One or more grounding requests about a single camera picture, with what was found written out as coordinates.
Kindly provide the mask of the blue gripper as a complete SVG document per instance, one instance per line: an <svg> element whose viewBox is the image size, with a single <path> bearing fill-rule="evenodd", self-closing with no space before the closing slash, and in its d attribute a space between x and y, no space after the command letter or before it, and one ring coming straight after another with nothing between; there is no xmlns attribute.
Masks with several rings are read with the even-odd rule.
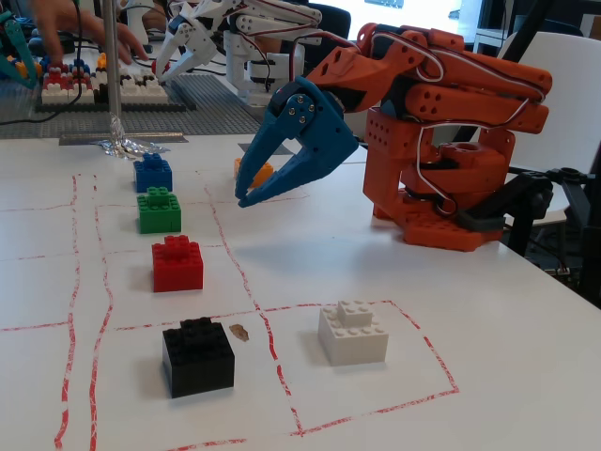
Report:
<svg viewBox="0 0 601 451"><path fill-rule="evenodd" d="M297 141L300 151L251 189L258 171L285 140ZM357 147L335 96L299 77L272 96L263 124L242 157L238 205L248 208L326 177Z"/></svg>

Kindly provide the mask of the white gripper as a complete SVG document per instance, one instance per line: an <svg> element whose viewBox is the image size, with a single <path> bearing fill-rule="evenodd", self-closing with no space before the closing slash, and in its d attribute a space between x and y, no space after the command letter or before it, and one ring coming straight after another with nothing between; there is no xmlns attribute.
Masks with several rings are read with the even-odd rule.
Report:
<svg viewBox="0 0 601 451"><path fill-rule="evenodd" d="M217 47L212 40L211 28L201 23L200 16L193 8L182 8L167 24L166 33L155 59L154 73L168 81L181 73L206 65L214 55ZM186 52L170 66L170 58L179 47Z"/></svg>

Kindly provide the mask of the person hand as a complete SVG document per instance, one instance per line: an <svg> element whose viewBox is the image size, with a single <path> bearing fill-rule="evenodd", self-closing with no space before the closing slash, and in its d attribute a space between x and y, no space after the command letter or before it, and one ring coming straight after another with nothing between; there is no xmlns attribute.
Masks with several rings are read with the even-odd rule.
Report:
<svg viewBox="0 0 601 451"><path fill-rule="evenodd" d="M59 31L81 34L101 46L105 45L103 20L88 11L77 12L72 1L35 0L29 1L28 4L45 50L54 63L61 63L64 55ZM137 57L148 60L141 42L123 23L117 25L117 50L118 57L125 64L132 63L131 51L134 51Z"/></svg>

